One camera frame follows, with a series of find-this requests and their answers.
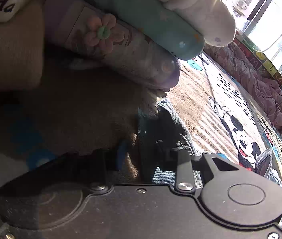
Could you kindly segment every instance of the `metal screw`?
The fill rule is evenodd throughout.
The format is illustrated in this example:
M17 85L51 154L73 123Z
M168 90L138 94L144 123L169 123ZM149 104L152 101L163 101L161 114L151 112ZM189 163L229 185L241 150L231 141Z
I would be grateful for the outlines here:
M91 183L91 189L93 189L94 191L103 191L107 188L106 185L103 185L103 184L100 184L100 183L97 183L97 182L93 182Z
M144 193L146 193L146 189L138 189L137 192L141 193L141 194L144 194Z
M6 234L6 239L14 239L14 236L12 234Z
M188 182L181 182L178 184L178 188L181 191L191 191L193 189L193 185Z
M279 235L276 233L271 233L267 239L279 239Z

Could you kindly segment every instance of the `crumpled pink quilt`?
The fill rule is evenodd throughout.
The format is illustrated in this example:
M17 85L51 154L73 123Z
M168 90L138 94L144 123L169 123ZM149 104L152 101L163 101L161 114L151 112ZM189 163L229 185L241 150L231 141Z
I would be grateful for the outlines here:
M282 90L276 81L262 77L234 42L225 47L206 44L204 52L248 91L276 128L282 128Z

